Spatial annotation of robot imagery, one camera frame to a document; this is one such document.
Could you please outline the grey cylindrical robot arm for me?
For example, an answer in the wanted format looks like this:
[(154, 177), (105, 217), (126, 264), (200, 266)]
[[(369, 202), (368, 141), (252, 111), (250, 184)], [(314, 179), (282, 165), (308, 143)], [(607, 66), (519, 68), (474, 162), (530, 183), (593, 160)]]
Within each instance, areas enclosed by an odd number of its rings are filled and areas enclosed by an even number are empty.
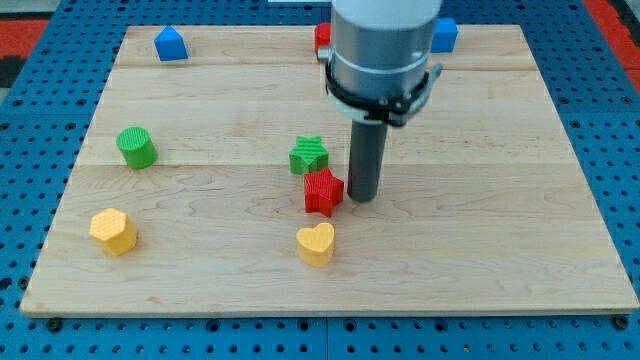
[(330, 102), (363, 125), (403, 127), (442, 67), (427, 68), (441, 0), (334, 0), (326, 50)]

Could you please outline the red block behind arm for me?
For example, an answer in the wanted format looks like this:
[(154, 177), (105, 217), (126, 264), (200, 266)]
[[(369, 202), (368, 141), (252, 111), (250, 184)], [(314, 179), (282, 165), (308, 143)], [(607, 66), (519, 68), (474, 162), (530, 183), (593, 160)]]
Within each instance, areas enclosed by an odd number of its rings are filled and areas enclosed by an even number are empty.
[(331, 41), (331, 23), (322, 22), (314, 28), (314, 51), (319, 54), (321, 48), (329, 46)]

